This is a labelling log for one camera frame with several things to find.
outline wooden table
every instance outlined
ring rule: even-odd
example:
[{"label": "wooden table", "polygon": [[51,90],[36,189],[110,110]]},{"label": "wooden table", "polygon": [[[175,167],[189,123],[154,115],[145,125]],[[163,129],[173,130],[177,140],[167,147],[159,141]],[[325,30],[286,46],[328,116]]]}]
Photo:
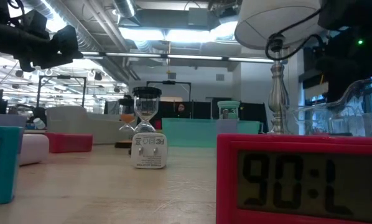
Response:
[{"label": "wooden table", "polygon": [[128,150],[51,154],[19,169],[0,224],[215,223],[214,149],[170,148],[167,167],[131,166]]}]

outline digital clock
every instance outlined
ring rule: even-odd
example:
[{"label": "digital clock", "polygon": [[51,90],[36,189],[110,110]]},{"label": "digital clock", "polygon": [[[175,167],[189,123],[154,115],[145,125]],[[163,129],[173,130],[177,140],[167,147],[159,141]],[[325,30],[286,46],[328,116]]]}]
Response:
[{"label": "digital clock", "polygon": [[219,135],[216,223],[372,223],[372,138]]},{"label": "digital clock", "polygon": [[23,129],[0,127],[0,203],[9,203],[14,196]]}]

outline black cable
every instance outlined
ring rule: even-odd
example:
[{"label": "black cable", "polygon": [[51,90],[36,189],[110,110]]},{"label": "black cable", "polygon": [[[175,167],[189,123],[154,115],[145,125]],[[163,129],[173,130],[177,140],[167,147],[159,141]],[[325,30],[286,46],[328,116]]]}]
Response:
[{"label": "black cable", "polygon": [[288,55],[286,55],[286,56],[283,56],[283,57],[279,57],[279,58],[275,58],[275,57],[272,57],[270,54],[269,54],[269,47],[270,47],[270,45],[269,44],[267,44],[266,45],[266,47],[265,47],[265,54],[266,54],[266,57],[267,58],[269,58],[269,59],[271,59],[271,60],[285,60],[285,59],[287,59],[287,58],[290,58],[290,57],[292,57],[292,56],[294,56],[300,49],[302,49],[303,47],[304,47],[304,45],[312,38],[312,37],[314,37],[314,38],[316,38],[317,39],[317,41],[319,42],[319,46],[321,46],[321,47],[323,47],[324,46],[324,42],[323,42],[323,40],[322,40],[322,38],[319,36],[319,35],[317,35],[317,34],[312,34],[312,35],[310,35],[310,36],[308,36],[304,41],[303,41],[303,43],[302,44],[300,44],[293,52],[291,52],[290,54],[288,54]]},{"label": "black cable", "polygon": [[23,5],[23,2],[21,0],[14,0],[14,1],[16,2],[17,6],[13,5],[12,0],[7,0],[7,3],[8,3],[8,5],[10,5],[14,9],[20,9],[22,11],[22,15],[21,16],[17,16],[17,17],[10,18],[8,23],[9,24],[10,23],[13,24],[15,27],[19,27],[20,26],[19,20],[24,17],[24,15],[26,14],[26,12],[24,10],[24,5]]},{"label": "black cable", "polygon": [[189,4],[189,3],[194,3],[194,4],[196,4],[199,8],[201,8],[201,6],[197,3],[197,2],[195,2],[195,1],[193,1],[193,0],[190,0],[190,1],[188,1],[188,2],[186,2],[186,5],[185,5],[185,7],[184,7],[184,10],[186,10],[186,7],[187,7],[187,5]]},{"label": "black cable", "polygon": [[315,11],[313,14],[311,14],[311,15],[308,16],[308,17],[306,17],[305,19],[302,19],[302,20],[299,21],[299,22],[296,22],[296,23],[294,23],[294,24],[291,24],[291,25],[287,26],[286,28],[283,28],[282,30],[280,30],[279,32],[277,32],[277,34],[282,34],[282,33],[284,33],[285,31],[287,31],[287,30],[289,30],[289,29],[292,29],[292,28],[294,28],[294,27],[296,27],[296,26],[299,26],[299,25],[303,24],[303,23],[306,22],[306,21],[309,21],[309,20],[313,19],[313,17],[319,15],[319,14],[323,11],[324,7],[321,7],[320,9],[318,9],[317,11]]},{"label": "black cable", "polygon": [[[321,8],[318,9],[317,11],[315,11],[313,14],[307,16],[305,19],[302,19],[301,21],[298,21],[298,22],[296,22],[296,23],[294,23],[294,24],[291,24],[291,25],[289,25],[289,26],[287,26],[287,27],[281,29],[279,32],[277,32],[277,33],[271,35],[271,37],[280,36],[280,35],[282,35],[283,32],[285,32],[285,31],[287,31],[287,30],[289,30],[289,29],[292,29],[292,28],[294,28],[294,27],[296,27],[296,26],[299,26],[299,25],[303,24],[304,22],[307,22],[307,21],[313,19],[315,16],[319,15],[319,14],[323,11],[323,9],[325,9],[325,7],[326,7],[327,5],[328,5],[328,2],[327,2],[323,7],[321,7]],[[269,58],[269,59],[271,59],[271,60],[285,60],[285,59],[287,59],[287,58],[289,58],[289,57],[292,57],[292,56],[294,56],[294,55],[295,55],[295,54],[296,54],[300,49],[302,49],[302,48],[304,47],[304,45],[305,45],[305,44],[309,41],[309,39],[312,38],[312,37],[315,37],[315,38],[318,40],[319,45],[320,45],[321,47],[324,46],[324,43],[323,43],[322,38],[321,38],[319,35],[317,35],[317,34],[312,34],[312,35],[310,35],[309,37],[307,37],[307,38],[303,41],[303,43],[302,43],[300,46],[298,46],[298,47],[296,48],[295,51],[293,51],[293,52],[290,53],[289,55],[286,55],[286,56],[283,56],[283,57],[280,57],[280,58],[275,58],[275,57],[270,56],[270,54],[269,54],[269,48],[270,48],[270,46],[273,44],[274,39],[273,39],[273,38],[269,38],[269,40],[268,40],[268,42],[266,43],[266,46],[265,46],[265,54],[266,54],[266,57]]]}]

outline digit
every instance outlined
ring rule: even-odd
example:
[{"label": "digit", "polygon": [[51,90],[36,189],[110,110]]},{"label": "digit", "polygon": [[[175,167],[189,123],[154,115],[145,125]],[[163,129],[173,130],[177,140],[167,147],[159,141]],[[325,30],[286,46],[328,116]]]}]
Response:
[{"label": "digit", "polygon": [[[261,163],[261,174],[251,175],[251,165],[253,162]],[[264,154],[250,154],[244,158],[243,177],[251,184],[259,184],[259,198],[247,198],[245,205],[266,204],[267,196],[267,178],[269,177],[269,158]]]},{"label": "digit", "polygon": [[327,184],[335,181],[335,164],[333,161],[328,160],[325,168]]},{"label": "digit", "polygon": [[280,156],[276,160],[276,179],[283,178],[284,164],[293,163],[295,170],[295,179],[300,181],[302,179],[302,170],[304,169],[304,162],[299,156]]},{"label": "digit", "polygon": [[[332,184],[335,181],[335,164],[328,160],[326,164],[327,184]],[[334,205],[335,191],[330,185],[325,188],[325,210],[330,213],[339,215],[353,215],[353,212],[342,205]]]},{"label": "digit", "polygon": [[[284,165],[286,163],[294,164],[294,178],[296,181],[302,180],[302,171],[304,169],[304,162],[299,156],[285,155],[280,156],[276,159],[276,179],[279,180],[283,178],[284,175]],[[300,207],[302,193],[302,185],[296,183],[292,188],[292,201],[283,201],[282,198],[282,185],[277,181],[274,184],[274,198],[273,204],[277,208],[289,208],[298,209]]]},{"label": "digit", "polygon": [[281,190],[282,186],[279,182],[274,184],[274,199],[273,204],[277,208],[289,208],[298,209],[300,207],[300,196],[302,192],[302,186],[300,183],[295,184],[292,188],[292,201],[281,200]]}]

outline white plug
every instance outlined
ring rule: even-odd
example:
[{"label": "white plug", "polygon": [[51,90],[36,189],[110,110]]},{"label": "white plug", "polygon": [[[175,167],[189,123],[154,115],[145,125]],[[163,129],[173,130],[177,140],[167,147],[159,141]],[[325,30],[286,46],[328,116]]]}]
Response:
[{"label": "white plug", "polygon": [[135,134],[132,140],[132,164],[140,169],[161,169],[167,165],[167,137],[159,133]]}]

